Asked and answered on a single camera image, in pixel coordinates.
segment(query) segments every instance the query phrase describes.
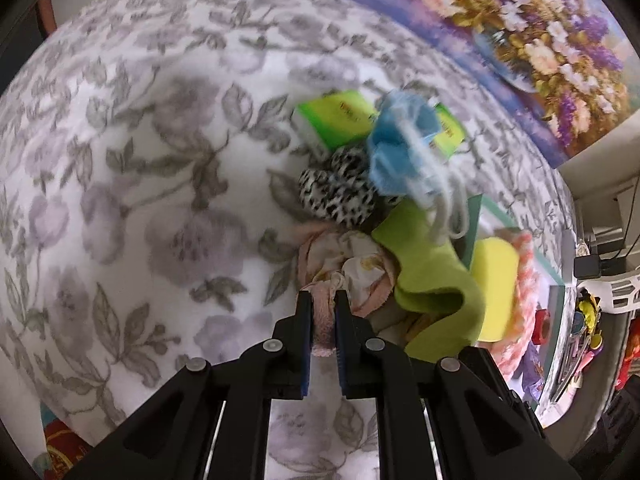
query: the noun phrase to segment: canvas painting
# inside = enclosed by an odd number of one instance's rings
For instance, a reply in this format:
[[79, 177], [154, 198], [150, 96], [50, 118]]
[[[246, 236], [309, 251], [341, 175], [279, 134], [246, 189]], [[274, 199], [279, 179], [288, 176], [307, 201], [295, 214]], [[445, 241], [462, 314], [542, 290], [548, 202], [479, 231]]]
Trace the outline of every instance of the canvas painting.
[[640, 107], [640, 59], [601, 0], [355, 0], [485, 86], [553, 167]]

